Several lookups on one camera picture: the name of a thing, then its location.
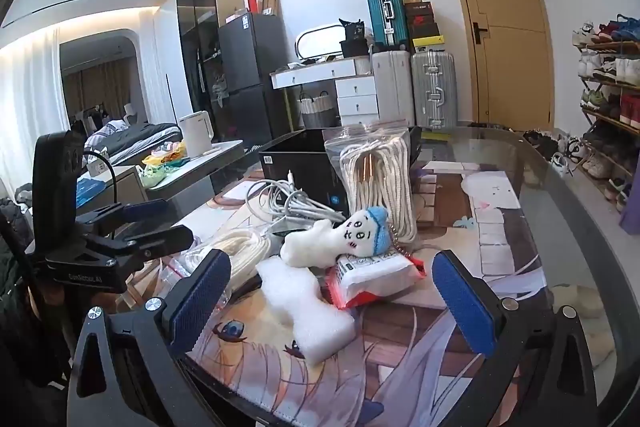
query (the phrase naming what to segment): wooden door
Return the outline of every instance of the wooden door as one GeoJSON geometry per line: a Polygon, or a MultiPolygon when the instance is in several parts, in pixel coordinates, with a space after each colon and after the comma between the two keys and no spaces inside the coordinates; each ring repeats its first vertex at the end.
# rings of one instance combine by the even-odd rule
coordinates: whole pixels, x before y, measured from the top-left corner
{"type": "Polygon", "coordinates": [[[544,1],[461,1],[476,121],[550,128],[554,82],[544,1]]]}

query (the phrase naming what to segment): white curtain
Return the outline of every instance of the white curtain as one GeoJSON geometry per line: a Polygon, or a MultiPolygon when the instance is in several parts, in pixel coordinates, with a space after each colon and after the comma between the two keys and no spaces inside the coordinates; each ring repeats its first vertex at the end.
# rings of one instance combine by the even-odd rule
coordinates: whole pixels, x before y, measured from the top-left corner
{"type": "Polygon", "coordinates": [[[155,14],[140,11],[140,83],[145,99],[146,116],[150,123],[175,122],[174,110],[166,77],[161,71],[156,43],[155,14]]]}
{"type": "Polygon", "coordinates": [[[0,178],[13,198],[31,182],[37,139],[69,129],[57,28],[0,50],[0,178]]]}

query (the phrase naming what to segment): anime desk mat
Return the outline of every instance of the anime desk mat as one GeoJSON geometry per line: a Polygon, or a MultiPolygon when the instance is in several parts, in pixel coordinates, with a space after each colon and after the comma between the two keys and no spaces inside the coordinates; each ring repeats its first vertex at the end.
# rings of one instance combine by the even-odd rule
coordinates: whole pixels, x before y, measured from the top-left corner
{"type": "MultiPolygon", "coordinates": [[[[452,250],[499,297],[516,298],[521,307],[548,308],[542,264],[510,180],[504,172],[483,168],[429,162],[418,172],[413,255],[430,267],[440,250],[452,250]]],[[[216,219],[223,217],[218,227],[224,230],[256,224],[245,210],[208,204],[194,213],[200,229],[183,222],[206,241],[214,232],[211,221],[204,225],[205,214],[222,212],[225,216],[216,219]]],[[[325,298],[330,299],[328,292],[325,298]]],[[[212,315],[189,355],[227,388],[292,425],[438,425],[482,356],[467,346],[431,277],[351,312],[359,324],[357,338],[309,366],[291,327],[276,320],[258,289],[212,315]]],[[[518,383],[533,368],[533,359],[520,364],[491,425],[509,418],[522,391],[518,383]]]]}

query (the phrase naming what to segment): silver suitcase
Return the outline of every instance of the silver suitcase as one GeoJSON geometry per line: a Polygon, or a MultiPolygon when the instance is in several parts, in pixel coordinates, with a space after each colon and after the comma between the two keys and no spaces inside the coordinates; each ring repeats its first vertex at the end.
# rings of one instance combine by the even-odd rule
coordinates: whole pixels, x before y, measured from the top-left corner
{"type": "Polygon", "coordinates": [[[453,55],[440,51],[412,57],[416,125],[431,129],[458,125],[458,91],[453,55]]]}
{"type": "Polygon", "coordinates": [[[380,121],[406,120],[415,125],[414,90],[409,52],[383,52],[372,56],[380,121]]]}

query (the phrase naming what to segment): white and red package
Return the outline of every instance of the white and red package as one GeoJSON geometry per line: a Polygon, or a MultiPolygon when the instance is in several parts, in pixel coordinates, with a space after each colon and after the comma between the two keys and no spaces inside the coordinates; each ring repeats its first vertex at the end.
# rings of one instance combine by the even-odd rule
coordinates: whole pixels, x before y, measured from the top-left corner
{"type": "Polygon", "coordinates": [[[341,255],[326,283],[334,306],[361,306],[406,290],[424,279],[424,263],[390,251],[374,257],[341,255]]]}

